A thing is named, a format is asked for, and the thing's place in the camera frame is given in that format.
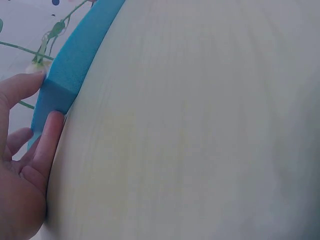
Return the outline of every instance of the hand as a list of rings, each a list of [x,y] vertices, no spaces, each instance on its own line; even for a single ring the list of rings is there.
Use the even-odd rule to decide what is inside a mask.
[[[18,74],[0,82],[0,239],[34,236],[46,215],[46,191],[64,116],[51,112],[42,136],[19,161],[12,157],[33,136],[30,128],[8,135],[9,112],[35,94],[43,73]]]

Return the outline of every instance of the white surface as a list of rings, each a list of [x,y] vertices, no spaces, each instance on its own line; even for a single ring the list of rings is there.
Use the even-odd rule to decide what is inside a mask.
[[[4,22],[0,41],[37,51],[43,34],[51,30],[56,22],[64,18],[80,2],[61,0],[59,6],[53,6],[51,0],[0,0],[0,18]],[[86,3],[71,16],[67,31],[54,44],[53,57],[59,52],[90,6],[91,3]],[[0,81],[15,74],[24,73],[32,59],[33,55],[30,53],[0,45]],[[35,105],[37,96],[36,94],[26,99],[26,102]],[[10,112],[9,132],[29,127],[32,116],[32,110],[19,104],[16,105]],[[25,152],[26,146],[14,158],[20,159]]]
[[[319,7],[127,0],[64,128],[46,239],[318,239]]]

